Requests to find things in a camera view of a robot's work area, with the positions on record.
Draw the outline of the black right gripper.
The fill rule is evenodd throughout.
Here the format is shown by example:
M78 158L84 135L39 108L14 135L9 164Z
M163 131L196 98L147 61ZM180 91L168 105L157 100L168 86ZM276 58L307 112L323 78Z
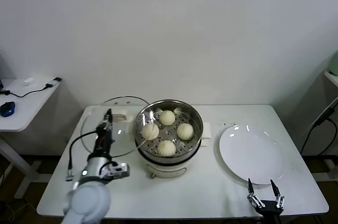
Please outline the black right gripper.
M284 196L281 195L279 188L270 180L273 193L276 201L260 200L254 192L254 188L250 179L248 179L248 196L249 203L256 208L256 212L262 215L263 223L266 224L281 224L280 214L284 208Z

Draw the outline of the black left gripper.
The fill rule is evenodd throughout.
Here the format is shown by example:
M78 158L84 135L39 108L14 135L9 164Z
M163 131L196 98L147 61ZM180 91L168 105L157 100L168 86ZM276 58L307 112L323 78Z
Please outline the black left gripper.
M95 141L93 156L94 157L110 157L111 145L114 142L112 138L112 121L113 115L109 108L104 115L102 121L103 127L97 127L97 139Z

